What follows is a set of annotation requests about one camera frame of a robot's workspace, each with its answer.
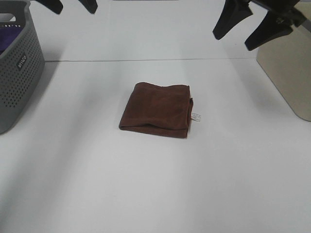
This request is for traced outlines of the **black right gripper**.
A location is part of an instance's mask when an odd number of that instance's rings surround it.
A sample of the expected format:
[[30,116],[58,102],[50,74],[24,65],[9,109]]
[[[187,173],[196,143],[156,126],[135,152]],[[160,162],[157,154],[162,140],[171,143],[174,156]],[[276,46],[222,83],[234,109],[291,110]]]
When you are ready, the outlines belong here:
[[253,2],[271,13],[272,19],[268,20],[268,26],[283,24],[287,26],[300,26],[307,18],[295,8],[298,0],[225,0],[222,13],[213,29],[213,35],[217,40],[222,39],[238,23],[251,16],[253,13],[249,3]]

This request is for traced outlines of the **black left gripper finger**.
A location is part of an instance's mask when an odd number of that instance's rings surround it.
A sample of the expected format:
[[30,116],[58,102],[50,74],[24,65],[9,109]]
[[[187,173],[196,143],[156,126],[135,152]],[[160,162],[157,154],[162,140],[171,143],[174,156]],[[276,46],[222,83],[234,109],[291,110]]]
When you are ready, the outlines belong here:
[[245,45],[252,51],[271,40],[289,35],[293,32],[292,24],[290,19],[268,11],[260,25],[246,39]]
[[53,13],[59,15],[63,10],[63,4],[60,0],[35,0]]

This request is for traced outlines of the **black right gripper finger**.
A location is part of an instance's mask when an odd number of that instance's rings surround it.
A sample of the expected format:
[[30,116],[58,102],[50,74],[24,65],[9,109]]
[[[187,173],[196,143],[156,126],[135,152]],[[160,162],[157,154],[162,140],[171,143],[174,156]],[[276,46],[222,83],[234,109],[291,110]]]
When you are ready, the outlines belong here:
[[96,13],[98,8],[96,0],[79,0],[79,2],[87,9],[90,14]]

